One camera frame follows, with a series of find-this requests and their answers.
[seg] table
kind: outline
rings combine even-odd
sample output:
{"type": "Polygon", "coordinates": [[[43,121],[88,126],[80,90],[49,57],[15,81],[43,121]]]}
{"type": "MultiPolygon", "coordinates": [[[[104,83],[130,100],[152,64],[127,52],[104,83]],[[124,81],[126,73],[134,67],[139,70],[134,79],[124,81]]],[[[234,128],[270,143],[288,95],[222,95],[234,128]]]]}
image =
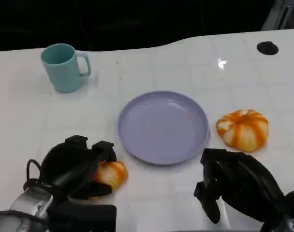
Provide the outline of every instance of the table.
{"type": "Polygon", "coordinates": [[[92,74],[84,86],[61,94],[40,62],[42,49],[0,52],[0,210],[22,193],[28,159],[41,162],[73,134],[115,143],[129,179],[105,199],[118,208],[117,232],[247,229],[259,223],[219,201],[222,216],[212,224],[193,197],[202,180],[200,155],[159,168],[134,159],[116,133],[118,114],[133,97],[154,90],[183,93],[205,110],[208,147],[226,148],[215,122],[236,109],[256,109],[269,120],[267,145],[253,153],[284,193],[294,190],[294,30],[188,38],[137,50],[87,52],[92,74]],[[256,46],[272,41],[274,56],[256,46]]]}

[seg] teal mug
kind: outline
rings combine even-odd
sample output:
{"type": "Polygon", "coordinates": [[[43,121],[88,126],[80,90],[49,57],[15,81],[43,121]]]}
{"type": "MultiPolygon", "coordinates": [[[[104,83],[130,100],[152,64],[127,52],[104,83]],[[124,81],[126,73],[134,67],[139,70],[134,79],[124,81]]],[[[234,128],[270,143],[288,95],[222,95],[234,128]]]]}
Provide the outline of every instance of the teal mug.
{"type": "Polygon", "coordinates": [[[83,78],[91,74],[88,56],[77,53],[72,46],[65,43],[47,47],[41,54],[41,60],[50,82],[60,92],[69,93],[79,89],[83,84],[83,78]],[[86,60],[87,73],[80,73],[77,57],[83,57],[86,60]]]}

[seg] purple plate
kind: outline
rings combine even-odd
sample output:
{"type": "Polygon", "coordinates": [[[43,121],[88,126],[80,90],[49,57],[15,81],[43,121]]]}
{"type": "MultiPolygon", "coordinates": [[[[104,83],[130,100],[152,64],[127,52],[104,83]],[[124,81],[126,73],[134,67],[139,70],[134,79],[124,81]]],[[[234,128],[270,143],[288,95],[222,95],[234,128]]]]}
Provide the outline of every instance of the purple plate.
{"type": "Polygon", "coordinates": [[[192,99],[168,91],[143,94],[130,101],[119,116],[123,146],[153,164],[174,164],[203,150],[208,119],[192,99]]]}

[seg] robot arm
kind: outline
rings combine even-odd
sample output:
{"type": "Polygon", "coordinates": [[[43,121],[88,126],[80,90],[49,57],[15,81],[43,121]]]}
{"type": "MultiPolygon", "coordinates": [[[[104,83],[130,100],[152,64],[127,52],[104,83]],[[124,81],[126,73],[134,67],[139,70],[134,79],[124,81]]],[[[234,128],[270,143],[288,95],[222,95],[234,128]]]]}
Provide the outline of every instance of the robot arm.
{"type": "Polygon", "coordinates": [[[294,221],[294,192],[285,196],[273,175],[252,156],[207,148],[201,163],[204,180],[197,183],[194,196],[212,222],[220,220],[219,197],[239,212],[264,222],[262,231],[275,230],[288,218],[294,221]]]}
{"type": "Polygon", "coordinates": [[[25,192],[10,210],[0,212],[0,232],[115,232],[114,205],[81,205],[70,198],[88,199],[111,193],[108,185],[90,182],[100,161],[116,161],[113,144],[98,142],[87,148],[87,138],[72,136],[52,148],[42,164],[29,160],[25,192]],[[29,177],[29,166],[40,170],[29,177]]]}

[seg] pumpkin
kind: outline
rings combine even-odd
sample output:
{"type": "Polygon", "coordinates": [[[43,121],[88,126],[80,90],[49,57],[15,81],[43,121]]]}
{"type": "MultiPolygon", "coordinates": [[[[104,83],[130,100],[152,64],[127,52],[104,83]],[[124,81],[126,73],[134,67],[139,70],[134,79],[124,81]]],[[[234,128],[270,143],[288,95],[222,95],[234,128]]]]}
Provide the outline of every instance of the pumpkin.
{"type": "Polygon", "coordinates": [[[216,129],[226,145],[252,152],[266,143],[268,121],[255,110],[237,110],[219,119],[216,129]]]}
{"type": "Polygon", "coordinates": [[[100,162],[93,180],[107,184],[116,190],[127,178],[127,169],[122,162],[100,162]]]}

